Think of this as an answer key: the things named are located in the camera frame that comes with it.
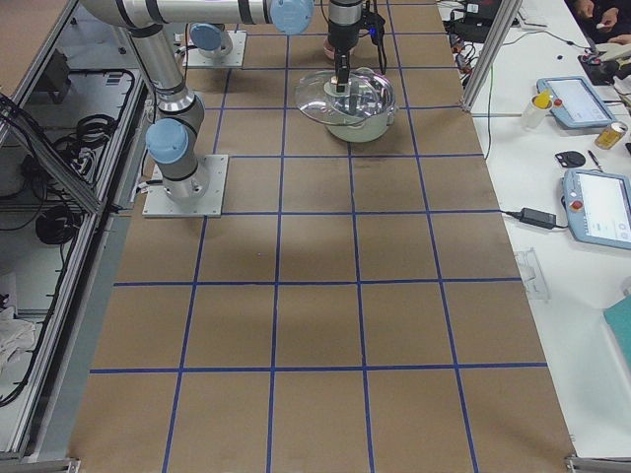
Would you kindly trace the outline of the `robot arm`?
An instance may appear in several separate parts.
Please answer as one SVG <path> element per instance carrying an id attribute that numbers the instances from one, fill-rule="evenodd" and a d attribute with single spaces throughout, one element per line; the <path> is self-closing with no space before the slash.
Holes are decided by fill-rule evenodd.
<path id="1" fill-rule="evenodd" d="M 84 1 L 82 5 L 100 21 L 128 32 L 159 111 L 159 119 L 147 131 L 146 146 L 162 174 L 165 193 L 173 200 L 202 196 L 210 177 L 194 153 L 203 104 L 177 66 L 164 26 L 271 24 L 292 35 L 309 26 L 315 8 L 312 1 Z"/>
<path id="2" fill-rule="evenodd" d="M 200 54 L 210 59 L 225 57 L 233 50 L 233 42 L 224 25 L 193 24 L 189 29 L 189 37 Z"/>

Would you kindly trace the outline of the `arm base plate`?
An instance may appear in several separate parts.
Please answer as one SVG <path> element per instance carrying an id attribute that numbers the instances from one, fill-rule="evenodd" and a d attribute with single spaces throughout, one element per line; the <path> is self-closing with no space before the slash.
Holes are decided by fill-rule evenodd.
<path id="1" fill-rule="evenodd" d="M 182 181 L 163 180 L 154 165 L 152 177 L 160 181 L 148 187 L 143 216 L 148 218 L 193 218 L 222 215 L 228 173 L 227 155 L 197 157 L 196 173 Z"/>
<path id="2" fill-rule="evenodd" d="M 245 59 L 245 31 L 220 31 L 214 25 L 196 24 L 183 52 L 188 69 L 241 68 Z"/>

